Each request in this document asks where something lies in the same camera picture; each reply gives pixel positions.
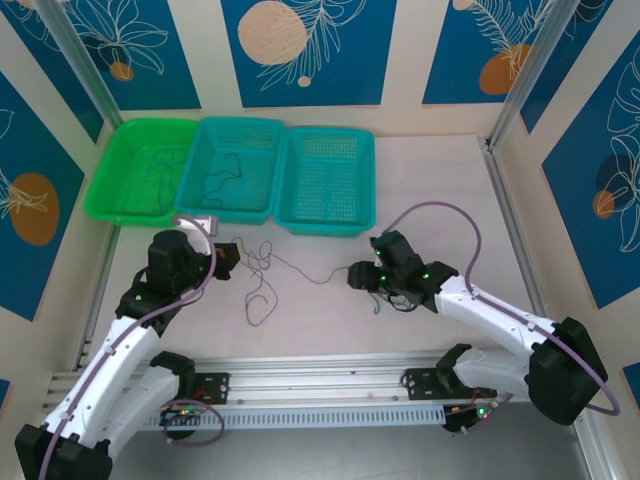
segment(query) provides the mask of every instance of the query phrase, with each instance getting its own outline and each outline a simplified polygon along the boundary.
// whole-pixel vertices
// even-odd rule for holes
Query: orange circle
[[[23,173],[13,182],[16,190],[9,195],[17,201],[11,208],[11,223],[25,242],[41,247],[56,234],[60,220],[60,202],[56,188],[44,175]]]
[[[116,80],[120,80],[121,82],[129,82],[133,80],[133,69],[126,63],[113,62],[109,66],[109,73],[111,73]]]
[[[602,190],[596,194],[593,199],[593,211],[599,218],[606,220],[613,214],[614,209],[615,199],[611,193]]]
[[[497,54],[489,60],[480,74],[480,88],[487,95],[504,95],[509,93],[516,75],[520,72],[524,61],[529,55],[531,45],[516,45],[508,52]]]

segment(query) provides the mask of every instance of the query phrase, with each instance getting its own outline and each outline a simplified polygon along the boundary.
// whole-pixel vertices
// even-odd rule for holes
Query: beige circle
[[[466,10],[476,3],[475,0],[453,0],[453,8],[456,10]]]
[[[307,30],[291,7],[281,2],[256,3],[238,24],[242,49],[261,65],[280,65],[296,58],[307,46]]]
[[[308,87],[311,85],[311,79],[307,76],[302,76],[298,79],[298,85],[302,88]]]
[[[58,3],[66,3],[69,2],[70,0],[58,0]],[[20,5],[27,7],[31,10],[35,10],[36,6],[33,4],[33,0],[16,0],[16,2],[18,2]]]

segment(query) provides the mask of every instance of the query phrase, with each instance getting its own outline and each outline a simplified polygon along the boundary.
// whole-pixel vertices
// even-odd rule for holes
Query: floor
[[[441,427],[231,431],[209,447],[139,433],[111,480],[579,480],[573,428],[514,404],[468,437]]]
[[[335,268],[372,260],[368,237],[379,234],[411,205],[425,200],[449,201],[467,210],[482,230],[483,250],[474,282],[530,309],[478,140],[473,136],[379,138],[376,150],[377,225],[371,232],[356,239],[301,237],[270,220],[262,226],[223,224],[217,239],[224,242],[241,237],[245,252],[256,253],[270,240],[274,254],[322,281]],[[461,272],[475,248],[466,220],[443,208],[418,211],[398,230],[425,262],[440,260]],[[146,265],[147,247],[156,232],[122,229],[91,356],[106,335],[120,296],[135,272]],[[251,293],[260,280],[238,265],[230,281],[212,282],[198,303],[184,308],[173,320],[152,354],[165,349],[192,358],[255,358],[448,350],[458,342],[494,345],[471,327],[426,309],[403,314],[383,304],[375,315],[375,301],[366,292],[350,289],[344,270],[326,284],[316,285],[273,259],[264,279],[273,289],[264,284]],[[261,297],[245,309],[247,295]],[[259,327],[249,325],[261,321]]]

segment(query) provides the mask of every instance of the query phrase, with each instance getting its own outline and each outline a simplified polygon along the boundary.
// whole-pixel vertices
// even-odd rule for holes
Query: metal frame
[[[33,3],[89,98],[115,130],[123,122],[118,105],[62,6],[56,0],[33,0]]]
[[[519,115],[524,101],[579,2],[580,0],[556,2],[540,30],[535,48],[532,49],[521,74],[516,78],[505,100],[504,107],[488,139],[481,140],[486,166],[518,259],[525,287],[534,312],[541,316],[546,316],[545,304],[521,233],[520,223],[511,207],[512,203],[501,173],[500,162],[496,158],[496,148],[506,137],[510,126]],[[117,128],[123,122],[117,104],[63,8],[56,0],[34,0],[34,3],[44,24],[101,115],[114,129]],[[47,411],[51,411],[64,398],[79,378],[81,372],[78,370],[82,370],[86,365],[88,346],[91,344],[91,337],[97,323],[119,230],[114,227],[108,240],[87,319],[84,342],[77,355],[76,371],[53,375],[44,405]],[[228,405],[225,407],[231,411],[240,410],[249,414],[255,413],[260,408],[317,409],[324,407],[386,407],[393,410],[409,404],[406,389],[399,384],[404,370],[410,367],[433,367],[443,353],[281,359],[206,359],[197,361],[197,369],[200,372],[224,371],[233,375],[234,381],[229,391]],[[141,365],[134,372],[125,389],[139,379],[144,368],[145,366]],[[437,402],[440,405],[453,403],[460,403],[460,401]],[[418,404],[429,405],[433,402],[411,402],[412,406]],[[576,422],[575,428],[592,478],[606,480],[626,478],[622,474],[624,468],[617,457],[615,447],[604,432],[598,418],[591,412],[585,411]]]
[[[542,69],[553,53],[558,40],[562,37],[567,23],[576,11],[581,0],[562,0],[555,2],[549,16],[538,32],[531,52],[522,66],[520,73],[507,94],[504,105],[496,123],[489,132],[489,151],[495,152],[500,142],[506,137],[514,120],[520,115],[525,100],[531,93]]]

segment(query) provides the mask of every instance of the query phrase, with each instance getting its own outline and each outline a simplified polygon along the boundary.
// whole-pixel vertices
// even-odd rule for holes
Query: wall poster
[[[450,0],[422,103],[504,101],[558,1]],[[575,46],[586,43],[579,24],[600,18],[606,1],[582,0],[567,26]]]
[[[245,108],[379,105],[396,0],[222,0]]]
[[[35,318],[83,179],[0,74],[0,307]]]
[[[0,10],[89,137],[96,142],[104,123],[102,116],[60,53],[33,4],[24,0],[0,0]]]
[[[17,12],[21,29],[16,30],[22,30],[23,39],[35,39],[39,50],[59,52],[31,1],[0,2]],[[167,0],[68,0],[61,5],[120,109],[200,108]],[[49,62],[61,65],[64,57],[57,55]]]
[[[640,33],[542,164],[599,308],[640,286]]]
[[[613,0],[582,0],[560,37],[520,115],[529,133],[540,120]]]

